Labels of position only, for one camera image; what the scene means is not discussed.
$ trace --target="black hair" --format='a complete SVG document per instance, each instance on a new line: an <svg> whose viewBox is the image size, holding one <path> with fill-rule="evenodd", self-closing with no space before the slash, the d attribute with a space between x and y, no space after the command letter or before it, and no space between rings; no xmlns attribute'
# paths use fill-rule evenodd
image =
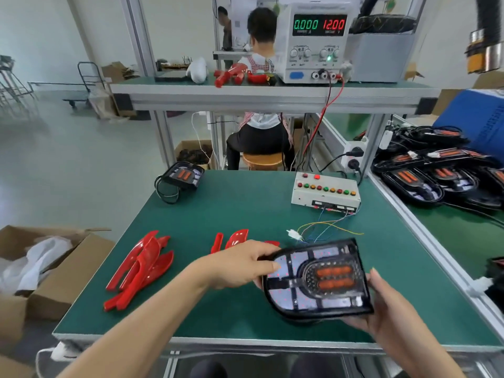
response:
<svg viewBox="0 0 504 378"><path fill-rule="evenodd" d="M274 42L277 33L277 15L269 8L256 8L249 14L247 29L257 42Z"/></svg>
<svg viewBox="0 0 504 378"><path fill-rule="evenodd" d="M218 13L222 13L223 15L227 15L227 9L224 6L219 6L217 8Z"/></svg>

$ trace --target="person's left hand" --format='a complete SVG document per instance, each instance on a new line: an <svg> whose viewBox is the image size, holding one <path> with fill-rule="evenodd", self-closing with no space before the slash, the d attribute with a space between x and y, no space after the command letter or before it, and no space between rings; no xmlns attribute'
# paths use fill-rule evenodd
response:
<svg viewBox="0 0 504 378"><path fill-rule="evenodd" d="M191 267L194 273L204 277L211 288L234 288L278 270L278 263L258 258L268 256L279 249L272 244L247 240L197 259Z"/></svg>

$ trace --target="blue power switch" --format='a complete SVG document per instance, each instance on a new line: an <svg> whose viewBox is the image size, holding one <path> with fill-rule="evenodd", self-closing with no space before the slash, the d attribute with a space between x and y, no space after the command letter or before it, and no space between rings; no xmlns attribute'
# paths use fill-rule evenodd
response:
<svg viewBox="0 0 504 378"><path fill-rule="evenodd" d="M293 71L290 75L289 78L291 80L300 80L301 78L304 77L304 74L302 71Z"/></svg>

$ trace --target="person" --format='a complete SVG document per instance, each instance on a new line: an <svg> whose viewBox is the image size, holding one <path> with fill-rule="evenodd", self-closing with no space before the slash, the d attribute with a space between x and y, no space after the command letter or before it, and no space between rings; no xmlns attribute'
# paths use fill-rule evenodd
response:
<svg viewBox="0 0 504 378"><path fill-rule="evenodd" d="M249 15L247 29L253 53L243 57L239 63L247 65L252 73L274 72L276 14L268 8L256 8ZM292 135L282 114L245 113L238 132L231 134L226 142L228 170L238 169L240 152L253 155L283 152L287 170L290 170L295 157Z"/></svg>
<svg viewBox="0 0 504 378"><path fill-rule="evenodd" d="M224 27L224 37L222 38L222 50L227 52L233 51L233 35L231 33L231 19L227 15L227 9L224 6L217 8L217 19L219 25ZM232 59L225 59L224 66L229 69L233 64Z"/></svg>
<svg viewBox="0 0 504 378"><path fill-rule="evenodd" d="M268 243L248 240L193 261L86 349L58 378L146 376L176 329L205 292L239 287L251 281L260 286L259 278L273 273L280 266L274 261L258 259L278 249ZM368 279L375 291L375 313L345 318L344 321L368 332L412 378L463 378L462 370L438 343L413 306L375 269L371 270ZM225 376L225 370L213 362L204 362L195 369L197 371L191 374L192 377L198 376L198 373L206 374L208 369L213 376Z"/></svg>

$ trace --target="neck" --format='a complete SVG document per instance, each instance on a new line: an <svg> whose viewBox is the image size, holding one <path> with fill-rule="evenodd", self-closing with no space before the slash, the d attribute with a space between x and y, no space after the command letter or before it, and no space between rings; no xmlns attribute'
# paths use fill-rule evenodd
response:
<svg viewBox="0 0 504 378"><path fill-rule="evenodd" d="M273 42L263 42L256 43L254 45L254 53L260 54L265 58L270 58L275 56L275 49L273 47Z"/></svg>

